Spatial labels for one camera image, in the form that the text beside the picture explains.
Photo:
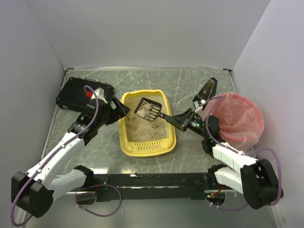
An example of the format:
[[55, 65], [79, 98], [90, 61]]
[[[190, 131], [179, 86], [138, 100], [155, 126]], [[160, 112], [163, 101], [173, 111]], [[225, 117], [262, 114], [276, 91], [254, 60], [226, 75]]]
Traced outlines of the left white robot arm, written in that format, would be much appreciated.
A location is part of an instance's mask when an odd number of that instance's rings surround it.
[[115, 96], [105, 100], [92, 96], [83, 113], [71, 124], [62, 140], [37, 165], [26, 173], [18, 171], [11, 179], [12, 206], [25, 210], [36, 218], [42, 217], [52, 203], [77, 188], [92, 188], [94, 172], [78, 165], [68, 174], [56, 174], [98, 134], [104, 125], [115, 123], [129, 113]]

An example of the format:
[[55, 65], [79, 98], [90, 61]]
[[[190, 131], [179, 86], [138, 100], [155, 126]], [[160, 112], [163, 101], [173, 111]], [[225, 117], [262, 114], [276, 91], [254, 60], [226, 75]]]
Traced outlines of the black litter scoop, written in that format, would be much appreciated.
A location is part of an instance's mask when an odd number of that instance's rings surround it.
[[167, 115], [162, 112], [162, 105], [156, 101], [143, 97], [134, 114], [149, 122], [154, 122], [157, 118], [165, 119]]

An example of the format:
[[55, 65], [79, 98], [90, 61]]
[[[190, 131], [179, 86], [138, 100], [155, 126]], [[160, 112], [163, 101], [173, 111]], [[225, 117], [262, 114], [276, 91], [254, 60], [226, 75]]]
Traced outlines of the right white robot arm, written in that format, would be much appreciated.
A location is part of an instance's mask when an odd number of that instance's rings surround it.
[[251, 208], [274, 205], [283, 197], [281, 171], [275, 172], [270, 161], [250, 157], [223, 140], [217, 117], [210, 115], [201, 120], [188, 109], [179, 115], [163, 114], [162, 118], [183, 132], [189, 129], [204, 138], [204, 152], [222, 162], [208, 170], [211, 181], [243, 194]]

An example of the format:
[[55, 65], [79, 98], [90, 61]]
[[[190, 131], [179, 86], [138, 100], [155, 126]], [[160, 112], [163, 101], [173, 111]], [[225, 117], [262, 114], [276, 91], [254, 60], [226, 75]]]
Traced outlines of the yellow litter box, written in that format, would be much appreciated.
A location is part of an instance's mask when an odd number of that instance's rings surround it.
[[[155, 90], [137, 90], [127, 92], [122, 96], [121, 102], [126, 105], [127, 102], [140, 100], [141, 98], [155, 100], [162, 104], [162, 112], [171, 115], [171, 107], [165, 93], [160, 89]], [[127, 130], [125, 125], [126, 118], [118, 121], [119, 140], [122, 151], [132, 157], [153, 157], [168, 153], [176, 146], [175, 128], [166, 124], [167, 137], [144, 142], [132, 142], [127, 138]]]

